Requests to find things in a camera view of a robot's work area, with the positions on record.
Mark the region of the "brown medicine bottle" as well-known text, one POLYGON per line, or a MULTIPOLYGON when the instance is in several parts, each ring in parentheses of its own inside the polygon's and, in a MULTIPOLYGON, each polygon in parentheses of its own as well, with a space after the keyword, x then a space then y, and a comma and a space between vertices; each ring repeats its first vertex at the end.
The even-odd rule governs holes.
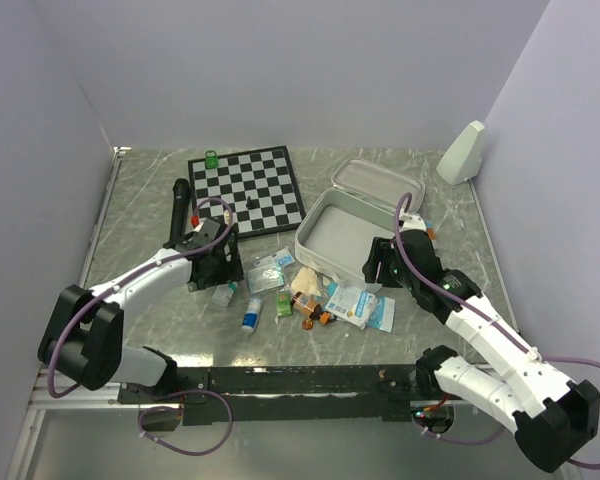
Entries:
POLYGON ((308 318, 317 318, 322 312, 322 307, 311 296, 300 291, 293 295, 291 306, 308 318))

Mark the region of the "white bottle green label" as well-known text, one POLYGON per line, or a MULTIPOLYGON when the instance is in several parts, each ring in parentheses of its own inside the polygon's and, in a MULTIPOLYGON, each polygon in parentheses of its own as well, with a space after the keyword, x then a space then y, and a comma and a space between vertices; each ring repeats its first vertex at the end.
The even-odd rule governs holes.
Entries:
POLYGON ((227 308, 238 289, 236 282, 218 285, 211 296, 211 302, 219 307, 227 308))

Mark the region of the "bandage strips bag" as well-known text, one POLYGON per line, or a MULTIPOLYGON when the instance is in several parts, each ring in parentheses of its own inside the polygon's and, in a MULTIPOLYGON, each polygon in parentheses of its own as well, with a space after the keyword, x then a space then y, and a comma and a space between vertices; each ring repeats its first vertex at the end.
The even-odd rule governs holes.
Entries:
POLYGON ((285 284, 283 270, 277 265, 265 265, 248 270, 246 281, 251 294, 258 294, 285 284))

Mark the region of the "alcohol wipes bag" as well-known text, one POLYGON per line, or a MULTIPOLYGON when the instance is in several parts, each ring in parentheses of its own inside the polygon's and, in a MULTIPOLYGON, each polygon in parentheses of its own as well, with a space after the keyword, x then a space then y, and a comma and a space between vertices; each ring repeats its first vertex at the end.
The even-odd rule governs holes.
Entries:
POLYGON ((273 254, 265 256, 254 262, 255 267, 276 265, 280 268, 289 266, 295 262, 294 257, 287 249, 281 249, 273 254))

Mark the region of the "white bottle blue label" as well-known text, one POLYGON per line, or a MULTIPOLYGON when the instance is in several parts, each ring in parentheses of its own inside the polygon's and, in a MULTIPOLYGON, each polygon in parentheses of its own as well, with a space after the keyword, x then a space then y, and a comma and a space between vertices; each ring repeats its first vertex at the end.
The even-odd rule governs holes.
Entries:
POLYGON ((241 322, 241 329, 244 332, 251 334, 256 330, 262 305, 263 301, 258 297, 251 297, 249 299, 241 322))

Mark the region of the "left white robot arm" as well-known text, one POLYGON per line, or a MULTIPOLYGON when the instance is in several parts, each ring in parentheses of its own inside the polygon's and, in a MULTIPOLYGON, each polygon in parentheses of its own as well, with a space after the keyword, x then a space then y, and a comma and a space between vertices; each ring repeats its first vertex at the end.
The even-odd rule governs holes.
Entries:
POLYGON ((157 299, 188 286, 206 290, 243 279, 236 225, 220 217, 202 221, 152 257, 106 283, 61 291, 38 347, 50 372, 95 391, 109 382, 140 385, 156 402, 173 397, 176 361, 151 347, 130 347, 126 328, 157 299))

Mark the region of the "cream gloves packet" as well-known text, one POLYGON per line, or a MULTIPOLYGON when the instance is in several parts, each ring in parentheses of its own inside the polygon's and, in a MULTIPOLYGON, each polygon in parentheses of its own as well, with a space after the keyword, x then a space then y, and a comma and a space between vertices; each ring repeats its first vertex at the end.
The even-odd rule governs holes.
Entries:
POLYGON ((325 298, 327 287, 330 283, 331 279, 329 277, 303 266, 293 278, 290 284, 290 291, 292 294, 300 292, 308 296, 325 298))

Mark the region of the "white medicine kit case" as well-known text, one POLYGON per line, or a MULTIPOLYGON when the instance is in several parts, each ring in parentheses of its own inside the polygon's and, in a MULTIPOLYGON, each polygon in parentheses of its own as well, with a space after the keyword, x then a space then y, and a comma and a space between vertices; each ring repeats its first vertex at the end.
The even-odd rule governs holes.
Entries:
POLYGON ((394 235, 394 212, 404 193, 412 194, 408 212, 418 213, 425 185, 359 158, 341 164, 331 182, 296 231, 296 259, 338 284, 376 293, 381 286, 367 283, 362 272, 372 241, 394 235))

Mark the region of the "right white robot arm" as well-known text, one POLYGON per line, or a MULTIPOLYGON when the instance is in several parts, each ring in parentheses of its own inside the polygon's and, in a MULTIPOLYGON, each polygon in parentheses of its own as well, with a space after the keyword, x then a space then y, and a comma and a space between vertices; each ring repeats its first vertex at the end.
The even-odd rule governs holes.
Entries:
POLYGON ((504 321, 465 273, 443 267, 423 230, 373 239, 362 267, 367 282, 405 288, 416 304, 470 344, 484 371, 441 345, 416 362, 416 385, 428 398, 460 397, 509 430, 539 469, 552 473, 598 432, 600 392, 545 361, 504 321))

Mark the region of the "green sachet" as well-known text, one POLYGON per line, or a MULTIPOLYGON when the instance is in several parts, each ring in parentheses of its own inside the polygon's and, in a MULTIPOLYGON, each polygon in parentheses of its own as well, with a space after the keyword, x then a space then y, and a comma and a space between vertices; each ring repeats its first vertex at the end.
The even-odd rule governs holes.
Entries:
POLYGON ((287 291, 279 292, 276 295, 276 314, 278 317, 288 317, 293 313, 291 306, 291 296, 287 291))

